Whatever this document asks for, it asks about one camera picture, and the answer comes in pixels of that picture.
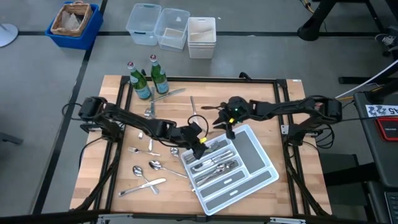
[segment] green glass bottle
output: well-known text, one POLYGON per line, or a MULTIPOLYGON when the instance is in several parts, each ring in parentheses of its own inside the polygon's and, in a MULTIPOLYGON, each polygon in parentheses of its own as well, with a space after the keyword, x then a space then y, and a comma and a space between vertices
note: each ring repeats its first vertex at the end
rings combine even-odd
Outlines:
POLYGON ((167 82, 166 73, 157 62, 156 55, 151 55, 150 60, 152 62, 150 76, 152 77, 152 80, 155 83, 156 91, 159 94, 165 94, 169 91, 169 83, 167 82))
POLYGON ((127 68, 130 70, 130 83, 135 89, 140 99, 146 100, 150 97, 150 90, 145 77, 137 71, 134 63, 127 63, 127 68))

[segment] wooden tabletop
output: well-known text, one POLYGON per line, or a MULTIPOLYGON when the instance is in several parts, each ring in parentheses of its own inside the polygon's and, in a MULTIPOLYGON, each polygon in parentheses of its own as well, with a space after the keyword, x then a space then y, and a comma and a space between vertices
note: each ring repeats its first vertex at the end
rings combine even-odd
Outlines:
MULTIPOLYGON (((120 80, 121 76, 119 75, 106 75, 99 95, 105 97, 109 102, 116 102, 120 80)), ((275 103, 274 89, 271 84, 169 83, 170 90, 179 88, 186 88, 186 90, 175 96, 156 101, 156 118, 176 121, 178 126, 187 125, 187 118, 192 115, 190 96, 193 96, 195 99, 197 113, 203 115, 210 124, 218 117, 218 111, 202 110, 201 106, 217 106, 220 102, 228 101, 232 96, 241 96, 246 100, 253 99, 275 103)), ((300 100, 305 97, 300 80, 287 80, 287 84, 290 100, 300 100)), ((126 92, 127 88, 125 88, 122 108, 124 108, 126 92)), ((283 99, 282 89, 280 89, 280 95, 283 99)), ((133 93, 130 112, 143 116, 145 109, 149 106, 150 103, 148 100, 140 100, 133 93)), ((308 115, 295 114, 293 117, 295 123, 300 123, 308 115)), ((250 125, 280 177, 276 182, 217 212, 216 215, 291 216, 292 209, 277 117, 261 123, 253 120, 247 120, 244 123, 250 125)), ((100 134, 99 131, 90 133, 88 142, 100 137, 100 134)), ((162 156, 160 157, 147 154, 132 154, 127 150, 128 147, 147 150, 149 138, 144 136, 140 140, 137 137, 138 134, 138 129, 130 126, 126 127, 111 211, 124 213, 204 214, 197 196, 189 187, 188 179, 181 178, 164 170, 153 170, 149 167, 149 160, 158 159, 164 167, 184 173, 184 169, 179 163, 178 158, 170 154, 169 148, 154 141, 153 151, 161 154, 162 156), (160 190, 158 195, 153 194, 151 189, 147 188, 124 197, 118 197, 118 192, 144 184, 142 177, 136 177, 132 173, 133 166, 142 167, 145 177, 149 180, 163 177, 167 179, 165 183, 157 185, 157 188, 160 190)), ((223 134, 223 132, 218 131, 209 134, 208 139, 215 138, 220 134, 223 134)), ((305 138, 305 141, 315 144, 312 138, 305 138)), ((70 208, 79 206, 98 183, 105 147, 106 141, 98 141, 86 148, 70 208)), ((306 144, 299 148, 306 186, 322 208, 331 213, 318 152, 312 146, 306 144)), ((298 209, 300 213, 303 213, 300 190, 297 186, 295 188, 298 209)), ((105 186, 100 208, 104 208, 107 192, 108 186, 105 186)))

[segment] red device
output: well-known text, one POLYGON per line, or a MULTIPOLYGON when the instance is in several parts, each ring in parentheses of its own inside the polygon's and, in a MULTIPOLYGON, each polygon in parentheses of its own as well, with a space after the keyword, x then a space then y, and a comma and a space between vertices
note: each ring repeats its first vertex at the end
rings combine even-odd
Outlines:
POLYGON ((376 124, 383 140, 398 141, 398 117, 378 118, 376 124))

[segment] gray floor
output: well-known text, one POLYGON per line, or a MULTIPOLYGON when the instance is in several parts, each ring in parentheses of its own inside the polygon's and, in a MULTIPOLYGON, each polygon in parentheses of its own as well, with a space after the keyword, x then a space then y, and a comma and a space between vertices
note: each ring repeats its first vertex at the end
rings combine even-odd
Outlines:
MULTIPOLYGON (((43 31, 62 2, 5 0, 0 22, 13 23, 21 31, 43 31)), ((218 31, 295 32, 310 17, 301 3, 293 0, 109 0, 101 30, 125 31, 137 2, 215 17, 218 31)), ((385 26, 397 23, 384 1, 372 3, 385 26)), ((364 4, 337 4, 326 24, 329 32, 377 32, 364 4)), ((245 71, 253 78, 301 79, 307 95, 334 97, 353 87, 339 85, 337 77, 370 77, 389 65, 391 59, 382 57, 381 50, 372 38, 330 37, 304 42, 298 37, 222 36, 217 37, 212 60, 191 60, 187 48, 176 53, 135 45, 129 36, 101 36, 94 44, 78 102, 98 94, 104 75, 127 75, 129 60, 150 69, 150 54, 158 55, 170 76, 236 77, 245 71)), ((68 102, 84 54, 82 50, 58 48, 44 36, 19 36, 0 49, 0 131, 24 139, 21 146, 0 142, 0 216, 30 213, 62 120, 60 109, 68 102)), ((345 109, 345 116, 357 116, 352 106, 345 109)), ((68 209, 78 156, 86 141, 78 125, 76 121, 70 124, 44 212, 68 209)), ((358 122, 334 127, 335 145, 322 152, 357 154, 362 164, 372 161, 358 122)), ((333 207, 333 212, 339 210, 346 209, 333 207)))

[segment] utensil organizer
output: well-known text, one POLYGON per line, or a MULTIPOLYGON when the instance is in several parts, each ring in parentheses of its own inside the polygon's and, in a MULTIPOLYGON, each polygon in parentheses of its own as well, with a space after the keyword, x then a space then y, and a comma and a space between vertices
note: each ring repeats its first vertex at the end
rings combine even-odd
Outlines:
POLYGON ((234 140, 223 134, 208 141, 207 146, 215 141, 224 144, 199 160, 187 164, 185 158, 192 156, 192 150, 181 154, 183 166, 207 215, 226 208, 279 178, 250 126, 242 125, 234 132, 234 140), (217 175, 198 184, 211 174, 217 175))

